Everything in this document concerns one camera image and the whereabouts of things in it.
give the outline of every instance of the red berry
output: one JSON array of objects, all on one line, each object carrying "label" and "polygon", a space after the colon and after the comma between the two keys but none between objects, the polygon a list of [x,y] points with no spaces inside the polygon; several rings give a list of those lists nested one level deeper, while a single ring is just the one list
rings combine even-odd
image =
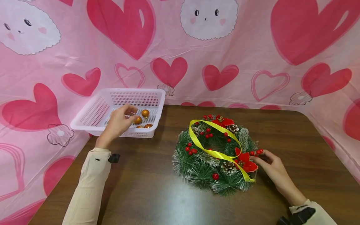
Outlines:
[{"label": "red berry", "polygon": [[213,178],[214,180],[218,180],[218,179],[219,179],[219,174],[214,173],[214,174],[212,175],[212,178]]}]

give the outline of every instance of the christmas wreath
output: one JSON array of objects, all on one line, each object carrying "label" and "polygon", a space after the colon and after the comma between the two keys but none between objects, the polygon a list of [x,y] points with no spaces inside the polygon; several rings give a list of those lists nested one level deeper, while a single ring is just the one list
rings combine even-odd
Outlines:
[{"label": "christmas wreath", "polygon": [[255,182],[258,166],[250,160],[263,152],[248,129],[218,115],[192,120],[180,133],[173,167],[177,175],[201,190],[220,195],[247,191]]}]

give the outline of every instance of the yellow ribbon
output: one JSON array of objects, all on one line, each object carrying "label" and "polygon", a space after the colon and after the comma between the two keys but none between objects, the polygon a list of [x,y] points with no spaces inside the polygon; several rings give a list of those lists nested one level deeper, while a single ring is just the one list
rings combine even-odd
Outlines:
[{"label": "yellow ribbon", "polygon": [[235,135],[233,135],[233,133],[229,132],[229,130],[223,128],[222,126],[219,126],[219,125],[217,125],[217,124],[215,124],[215,123],[213,123],[213,122],[210,122],[210,121],[205,121],[205,120],[191,120],[191,121],[190,121],[190,125],[189,125],[189,135],[190,135],[190,138],[193,140],[194,144],[195,144],[198,148],[202,149],[204,152],[206,152],[207,154],[211,155],[212,157],[215,157],[215,158],[218,158],[218,159],[223,159],[223,160],[226,160],[226,161],[229,161],[229,162],[232,162],[232,163],[236,164],[236,165],[239,167],[241,173],[243,174],[244,180],[245,180],[246,182],[252,182],[252,183],[255,182],[255,179],[251,179],[251,178],[249,177],[249,175],[245,172],[245,170],[242,169],[241,166],[238,165],[238,164],[233,160],[234,158],[236,158],[236,157],[238,157],[238,156],[229,157],[229,156],[227,156],[227,155],[225,155],[225,154],[223,154],[223,153],[221,153],[221,152],[204,149],[204,147],[201,145],[199,139],[196,137],[195,133],[193,132],[193,129],[191,128],[191,125],[193,125],[193,124],[196,123],[196,122],[204,122],[204,123],[212,126],[213,128],[217,129],[217,130],[220,131],[221,133],[225,133],[225,132],[228,133],[228,136],[231,137],[232,139],[234,139],[234,140],[239,144],[240,154],[241,154],[241,152],[242,152],[241,144],[240,144],[239,140],[235,137]]}]

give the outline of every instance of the cartoon eye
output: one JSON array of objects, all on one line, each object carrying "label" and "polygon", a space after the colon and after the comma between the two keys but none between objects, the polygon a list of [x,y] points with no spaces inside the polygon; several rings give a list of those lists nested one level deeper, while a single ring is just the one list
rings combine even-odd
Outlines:
[{"label": "cartoon eye", "polygon": [[31,23],[30,21],[28,21],[27,19],[24,19],[24,22],[26,23],[26,25],[30,26],[31,27]]},{"label": "cartoon eye", "polygon": [[4,23],[4,26],[5,26],[6,29],[10,30],[10,27],[9,27],[9,25],[7,23]]}]

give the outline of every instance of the pink cheek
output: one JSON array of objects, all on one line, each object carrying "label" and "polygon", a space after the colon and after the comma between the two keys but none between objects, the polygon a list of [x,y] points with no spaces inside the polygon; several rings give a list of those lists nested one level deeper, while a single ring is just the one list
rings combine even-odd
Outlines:
[{"label": "pink cheek", "polygon": [[225,22],[226,22],[226,19],[221,19],[221,20],[220,20],[220,24],[221,24],[222,26],[225,24]]},{"label": "pink cheek", "polygon": [[8,33],[8,38],[15,41],[15,37],[14,37],[14,35],[12,33]]},{"label": "pink cheek", "polygon": [[39,31],[40,31],[41,33],[43,33],[43,34],[46,34],[46,32],[47,32],[47,30],[46,30],[45,27],[40,27],[40,28],[39,28]]},{"label": "pink cheek", "polygon": [[196,22],[196,18],[195,17],[191,18],[190,22],[191,22],[191,24],[194,24]]}]

